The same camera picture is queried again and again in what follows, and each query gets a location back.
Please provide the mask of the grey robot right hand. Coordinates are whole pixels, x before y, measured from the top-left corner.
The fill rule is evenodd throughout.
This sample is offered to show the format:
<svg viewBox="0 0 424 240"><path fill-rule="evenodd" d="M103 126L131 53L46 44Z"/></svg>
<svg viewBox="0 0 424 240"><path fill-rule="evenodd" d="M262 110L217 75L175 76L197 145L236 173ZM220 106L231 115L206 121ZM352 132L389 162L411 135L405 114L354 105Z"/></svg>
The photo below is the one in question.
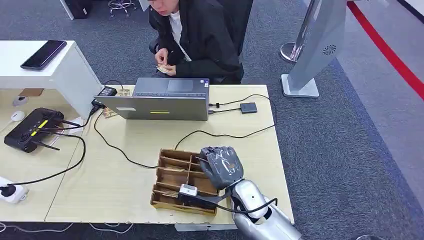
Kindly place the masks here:
<svg viewBox="0 0 424 240"><path fill-rule="evenodd" d="M204 147L200 167L217 190L223 190L244 176L243 165L231 146Z"/></svg>

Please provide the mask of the person's right hand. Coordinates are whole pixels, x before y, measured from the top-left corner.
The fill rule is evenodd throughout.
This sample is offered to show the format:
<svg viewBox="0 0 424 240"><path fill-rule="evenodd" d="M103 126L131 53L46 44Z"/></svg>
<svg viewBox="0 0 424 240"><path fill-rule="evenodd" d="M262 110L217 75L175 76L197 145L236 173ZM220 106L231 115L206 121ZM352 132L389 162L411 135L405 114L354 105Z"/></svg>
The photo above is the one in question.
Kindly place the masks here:
<svg viewBox="0 0 424 240"><path fill-rule="evenodd" d="M169 51L166 48L161 48L155 54L155 60L158 65L168 65Z"/></svg>

